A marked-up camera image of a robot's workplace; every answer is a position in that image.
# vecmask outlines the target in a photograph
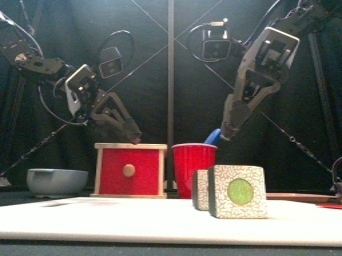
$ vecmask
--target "gray bowl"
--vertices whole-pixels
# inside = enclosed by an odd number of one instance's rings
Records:
[[[88,172],[65,169],[29,169],[26,185],[39,198],[72,197],[83,190]]]

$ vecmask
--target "red cup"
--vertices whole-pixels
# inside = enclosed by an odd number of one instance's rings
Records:
[[[172,146],[175,178],[180,199],[191,198],[192,174],[215,165],[218,147],[203,143],[184,143]]]

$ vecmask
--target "red wooden box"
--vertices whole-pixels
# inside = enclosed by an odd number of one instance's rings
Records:
[[[164,144],[96,143],[92,196],[164,198]]]

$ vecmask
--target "black backdrop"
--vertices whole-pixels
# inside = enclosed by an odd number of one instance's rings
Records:
[[[246,40],[274,2],[175,0],[173,143],[203,142],[211,131],[219,128],[223,104],[232,91],[239,65],[234,58],[208,65],[196,61],[184,48],[189,29],[227,17],[232,36]],[[278,15],[282,16],[296,4],[294,0],[283,2],[278,8]],[[93,65],[96,49],[113,31],[131,32],[136,43],[132,62],[121,74],[101,82],[101,88],[119,94],[143,131],[143,143],[165,144],[167,31],[171,15],[168,1],[45,0],[41,16],[37,11],[39,1],[24,3],[31,23],[35,25],[39,20],[35,37],[45,57],[59,57],[73,66],[84,63]],[[0,10],[25,28],[20,1],[1,0]],[[340,27],[340,20],[334,19],[315,35],[328,102],[322,101],[310,48],[312,44],[304,37],[290,79],[282,90],[260,106],[262,112],[310,149],[328,168],[340,150]],[[123,58],[127,58],[127,39],[117,38],[113,43]],[[22,80],[2,56],[0,65],[0,164],[5,169],[63,123],[43,109],[33,84],[26,82],[20,93]],[[44,95],[51,109],[68,118],[63,95],[57,93],[53,96],[52,88],[48,87],[44,88]],[[331,109],[331,115],[326,114],[326,109]],[[13,185],[25,185],[28,168],[71,168],[89,172],[88,185],[92,186],[96,165],[93,143],[101,140],[89,127],[68,126],[9,172],[9,181]],[[220,141],[218,146],[219,164],[258,165],[264,168],[268,191],[328,192],[330,173],[298,149],[260,114],[252,116],[234,140]]]

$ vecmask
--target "green label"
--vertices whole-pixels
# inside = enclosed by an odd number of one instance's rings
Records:
[[[250,203],[254,197],[252,186],[250,182],[242,178],[230,182],[227,193],[230,200],[238,205]]]

